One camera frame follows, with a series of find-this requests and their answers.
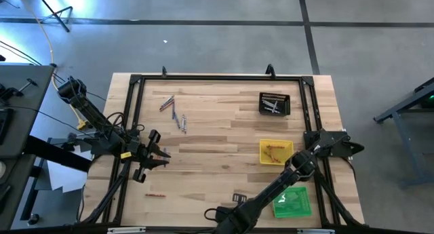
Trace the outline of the workbench with blue legs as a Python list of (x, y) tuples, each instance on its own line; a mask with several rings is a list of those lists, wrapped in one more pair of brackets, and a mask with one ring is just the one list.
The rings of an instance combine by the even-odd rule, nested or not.
[(412, 139), (401, 117), (404, 113), (434, 113), (434, 77), (416, 87), (411, 96), (373, 117), (376, 123), (383, 123), (387, 119), (394, 121), (404, 151), (410, 156), (412, 169), (416, 176), (412, 180), (403, 180), (400, 185), (406, 188), (434, 183), (434, 172), (428, 169), (423, 153), (417, 153), (412, 148)]

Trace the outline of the black clamp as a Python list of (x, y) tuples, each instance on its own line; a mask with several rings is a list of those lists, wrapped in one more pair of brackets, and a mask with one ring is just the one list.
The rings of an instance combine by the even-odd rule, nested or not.
[(14, 87), (6, 88), (0, 83), (0, 100), (9, 100), (12, 96), (20, 97), (23, 96), (23, 93)]

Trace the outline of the green slotted plastic basket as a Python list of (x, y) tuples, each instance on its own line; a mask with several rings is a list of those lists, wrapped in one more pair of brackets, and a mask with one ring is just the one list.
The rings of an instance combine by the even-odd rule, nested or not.
[(298, 218), (312, 214), (306, 187), (288, 187), (272, 201), (275, 218)]

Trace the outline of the yellow slotted plastic basket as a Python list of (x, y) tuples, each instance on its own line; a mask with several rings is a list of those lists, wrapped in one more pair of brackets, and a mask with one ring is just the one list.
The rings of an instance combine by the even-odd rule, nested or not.
[[(268, 150), (266, 145), (279, 145), (285, 146), (284, 149), (273, 149)], [(264, 150), (268, 151), (279, 151), (281, 163), (273, 163), (268, 156), (264, 154)], [(285, 165), (285, 162), (294, 154), (294, 145), (292, 141), (288, 140), (271, 140), (271, 139), (261, 139), (259, 145), (259, 158), (260, 163), (264, 165)]]

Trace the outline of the dark grey side table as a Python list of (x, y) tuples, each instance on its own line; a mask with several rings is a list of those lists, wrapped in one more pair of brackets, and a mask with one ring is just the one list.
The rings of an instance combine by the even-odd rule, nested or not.
[(0, 143), (0, 159), (16, 158), (22, 153), (53, 72), (52, 66), (0, 64), (0, 87), (14, 91), (6, 98), (0, 93), (0, 109), (12, 110)]

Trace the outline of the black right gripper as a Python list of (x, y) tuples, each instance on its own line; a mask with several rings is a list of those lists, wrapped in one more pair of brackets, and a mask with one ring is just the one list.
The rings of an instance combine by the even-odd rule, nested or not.
[(212, 234), (246, 234), (256, 225), (260, 215), (258, 199), (234, 193), (232, 200), (237, 203), (234, 208), (216, 208), (217, 226)]

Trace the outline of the black stand legs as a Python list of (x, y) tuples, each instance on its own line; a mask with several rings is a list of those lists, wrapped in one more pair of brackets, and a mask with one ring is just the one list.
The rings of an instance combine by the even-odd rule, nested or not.
[[(64, 31), (66, 33), (69, 33), (71, 30), (67, 26), (67, 24), (69, 23), (69, 19), (71, 17), (72, 11), (73, 11), (73, 6), (70, 5), (70, 6), (67, 6), (63, 9), (58, 10), (58, 11), (54, 11), (46, 0), (41, 0), (41, 2), (50, 12), (50, 15), (41, 19), (41, 23), (45, 22), (46, 20), (54, 18), (55, 20), (57, 20), (57, 22), (60, 24), (60, 26), (64, 29)], [(67, 17), (62, 18), (61, 15), (63, 13), (66, 13), (66, 12), (68, 13)]]

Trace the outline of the white paper sheets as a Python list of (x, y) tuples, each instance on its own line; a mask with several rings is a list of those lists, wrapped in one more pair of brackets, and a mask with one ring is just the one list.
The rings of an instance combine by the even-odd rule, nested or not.
[[(84, 142), (78, 142), (72, 153), (89, 160), (92, 159), (91, 146)], [(63, 193), (79, 190), (83, 188), (87, 180), (87, 173), (59, 163), (47, 161), (47, 168), (52, 190), (61, 189)]]

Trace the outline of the black steel beam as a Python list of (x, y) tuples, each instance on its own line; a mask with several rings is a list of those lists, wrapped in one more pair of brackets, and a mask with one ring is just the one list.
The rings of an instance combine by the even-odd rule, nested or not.
[(35, 155), (42, 159), (53, 161), (54, 163), (59, 163), (60, 165), (82, 172), (88, 172), (92, 164), (90, 159), (66, 151), (33, 136), (27, 138), (23, 153)]

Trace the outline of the black aluminium table frame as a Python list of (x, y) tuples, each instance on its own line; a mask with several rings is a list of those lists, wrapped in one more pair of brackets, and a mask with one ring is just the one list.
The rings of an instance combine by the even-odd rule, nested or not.
[[(290, 115), (261, 115), (261, 92), (290, 96)], [(174, 95), (180, 129), (172, 105), (159, 111)], [(160, 149), (170, 162), (146, 170), (143, 183), (133, 174), (139, 163), (108, 155), (93, 162), (84, 188), (84, 214), (74, 231), (106, 233), (113, 227), (146, 227), (152, 232), (209, 233), (217, 226), (216, 208), (234, 208), (234, 193), (254, 198), (269, 186), (285, 165), (260, 163), (261, 139), (288, 140), (294, 153), (306, 149), (313, 134), (324, 129), (341, 137), (342, 126), (331, 77), (327, 75), (168, 75), (116, 73), (112, 77), (105, 113), (122, 109), (127, 127), (138, 125), (143, 144), (151, 130), (161, 134)], [(181, 129), (187, 117), (187, 133)], [(354, 174), (335, 148), (318, 157), (318, 170), (360, 226), (349, 226), (318, 182), (317, 176), (290, 187), (306, 187), (312, 214), (275, 218), (272, 202), (248, 233), (296, 233), (297, 229), (333, 229), (336, 234), (363, 231), (363, 215)], [(146, 193), (166, 197), (146, 197)]]

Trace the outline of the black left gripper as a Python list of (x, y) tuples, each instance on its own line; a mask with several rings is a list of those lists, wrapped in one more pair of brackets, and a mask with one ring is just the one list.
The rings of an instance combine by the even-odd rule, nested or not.
[(146, 179), (145, 170), (152, 170), (153, 168), (161, 165), (165, 166), (169, 163), (167, 160), (157, 159), (156, 156), (170, 158), (171, 155), (162, 151), (157, 144), (161, 138), (160, 133), (157, 130), (151, 130), (149, 134), (149, 143), (147, 145), (140, 142), (134, 147), (132, 151), (132, 161), (139, 163), (139, 168), (134, 171), (133, 179), (136, 182), (143, 183)]

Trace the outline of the black slotted plastic basket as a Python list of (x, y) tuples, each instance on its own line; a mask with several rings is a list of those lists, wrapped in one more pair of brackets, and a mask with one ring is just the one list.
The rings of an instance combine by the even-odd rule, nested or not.
[[(272, 113), (264, 109), (262, 100), (268, 100), (269, 102), (277, 101), (277, 106), (280, 113)], [(272, 115), (278, 117), (285, 117), (290, 115), (290, 96), (286, 94), (274, 94), (261, 92), (259, 94), (258, 110), (261, 115)]]

